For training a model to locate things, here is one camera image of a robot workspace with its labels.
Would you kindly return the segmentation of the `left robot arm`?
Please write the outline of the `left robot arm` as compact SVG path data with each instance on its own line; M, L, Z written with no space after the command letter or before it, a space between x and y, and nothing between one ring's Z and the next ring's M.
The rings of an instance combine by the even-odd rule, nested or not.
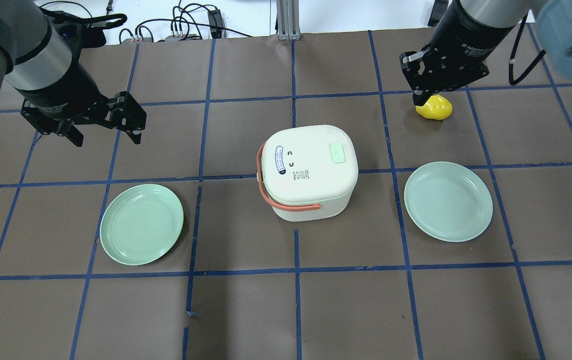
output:
M23 96L21 116L42 135L83 145L79 125L124 132L141 143L147 114L127 91L103 95L80 64L87 31L116 28L123 13L81 18L31 0L0 0L0 90L3 82Z

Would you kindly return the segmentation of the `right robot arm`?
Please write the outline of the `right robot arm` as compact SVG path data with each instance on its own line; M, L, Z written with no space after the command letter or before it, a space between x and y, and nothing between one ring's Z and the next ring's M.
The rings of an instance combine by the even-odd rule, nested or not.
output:
M416 106L439 92L452 92L488 75L487 57L515 28L521 34L533 14L540 53L558 75L572 81L572 0L453 0L419 51L403 52L401 71Z

